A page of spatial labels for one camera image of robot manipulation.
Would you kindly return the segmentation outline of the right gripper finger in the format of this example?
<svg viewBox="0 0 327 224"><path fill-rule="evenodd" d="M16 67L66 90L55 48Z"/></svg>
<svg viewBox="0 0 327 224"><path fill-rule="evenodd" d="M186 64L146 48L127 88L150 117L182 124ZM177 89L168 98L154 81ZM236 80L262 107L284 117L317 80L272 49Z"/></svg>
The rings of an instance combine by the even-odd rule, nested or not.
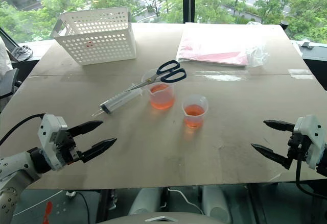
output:
<svg viewBox="0 0 327 224"><path fill-rule="evenodd" d="M295 127L295 124L281 121L281 120L269 119L269 120L264 120L263 123L265 125L267 125L268 127L273 128L275 130L279 130L279 131L293 132L294 127Z"/></svg>
<svg viewBox="0 0 327 224"><path fill-rule="evenodd" d="M279 155L275 153L272 149L267 148L265 146L259 145L252 143L251 146L257 150L260 154L262 154L264 157L280 164L283 166L285 169L289 170L290 166L292 164L293 159L292 158L286 158L282 155Z"/></svg>

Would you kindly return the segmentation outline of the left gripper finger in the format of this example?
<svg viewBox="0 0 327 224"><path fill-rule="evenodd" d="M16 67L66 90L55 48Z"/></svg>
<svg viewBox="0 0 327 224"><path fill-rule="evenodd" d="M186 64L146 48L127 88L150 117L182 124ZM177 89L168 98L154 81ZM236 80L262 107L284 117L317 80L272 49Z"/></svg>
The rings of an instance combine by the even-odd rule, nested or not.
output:
<svg viewBox="0 0 327 224"><path fill-rule="evenodd" d="M86 134L93 131L95 128L100 126L103 122L101 120L91 120L75 127L69 128L66 132L69 133L72 137Z"/></svg>
<svg viewBox="0 0 327 224"><path fill-rule="evenodd" d="M116 141L117 138L110 138L96 143L90 149L81 153L81 161L83 163L86 163L92 160L93 158L99 156L100 154L108 150L110 147L112 147Z"/></svg>

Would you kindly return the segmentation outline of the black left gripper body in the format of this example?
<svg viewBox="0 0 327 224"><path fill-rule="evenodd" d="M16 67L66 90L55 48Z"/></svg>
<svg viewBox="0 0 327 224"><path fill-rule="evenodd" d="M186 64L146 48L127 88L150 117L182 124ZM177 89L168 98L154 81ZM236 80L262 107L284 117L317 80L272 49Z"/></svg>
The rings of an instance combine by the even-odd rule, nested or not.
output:
<svg viewBox="0 0 327 224"><path fill-rule="evenodd" d="M81 152L69 132L64 132L62 139L56 143L58 158L65 164L70 165L81 160Z"/></svg>

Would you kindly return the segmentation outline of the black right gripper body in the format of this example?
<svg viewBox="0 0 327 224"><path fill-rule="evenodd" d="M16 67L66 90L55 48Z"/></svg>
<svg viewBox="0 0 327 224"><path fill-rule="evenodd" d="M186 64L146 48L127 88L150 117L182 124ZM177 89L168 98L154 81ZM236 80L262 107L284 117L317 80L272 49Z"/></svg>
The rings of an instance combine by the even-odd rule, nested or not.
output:
<svg viewBox="0 0 327 224"><path fill-rule="evenodd" d="M301 155L301 160L306 161L310 145L311 139L308 136L298 132L292 132L288 141L288 158L297 160L298 156Z"/></svg>

